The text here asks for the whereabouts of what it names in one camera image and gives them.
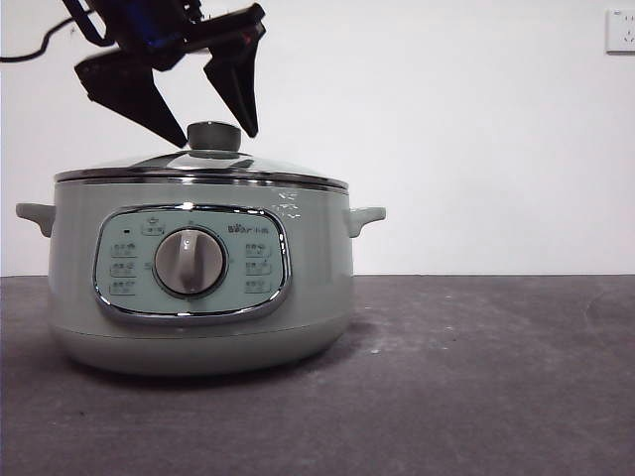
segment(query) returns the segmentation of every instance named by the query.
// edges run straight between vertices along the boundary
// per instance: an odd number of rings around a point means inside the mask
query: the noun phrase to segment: stainless steel rim
[[[348,183],[333,178],[304,176],[300,174],[278,174],[266,172],[202,172],[165,170],[165,169],[87,169],[82,171],[62,172],[55,176],[56,182],[82,181],[99,179],[99,183],[156,183],[160,181],[181,181],[195,183],[256,183],[259,186],[286,186],[311,188],[310,185],[332,188],[333,191],[348,190]]]

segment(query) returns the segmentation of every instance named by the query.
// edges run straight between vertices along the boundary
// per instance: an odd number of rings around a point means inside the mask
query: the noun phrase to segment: cooker base
[[[244,372],[309,357],[345,330],[346,315],[275,332],[201,338],[125,338],[82,334],[53,326],[73,359],[134,375],[194,376]]]

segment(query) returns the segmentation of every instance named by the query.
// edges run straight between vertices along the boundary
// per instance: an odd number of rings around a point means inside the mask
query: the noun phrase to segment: dark gray surface
[[[2,281],[5,475],[633,475],[635,277],[356,279],[328,351],[220,378],[66,360]]]
[[[188,143],[193,149],[238,152],[241,135],[240,129],[223,122],[203,121],[188,125]]]

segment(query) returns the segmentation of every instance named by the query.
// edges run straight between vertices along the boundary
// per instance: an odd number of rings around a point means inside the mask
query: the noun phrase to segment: control dial
[[[184,229],[168,236],[157,249],[155,270],[161,283],[179,295],[209,290],[225,267],[224,252],[216,238],[199,229]]]

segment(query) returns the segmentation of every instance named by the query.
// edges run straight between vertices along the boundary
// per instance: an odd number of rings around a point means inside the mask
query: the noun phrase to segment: lid knob
[[[238,152],[240,129],[222,122],[194,122],[188,125],[188,142],[194,150]]]

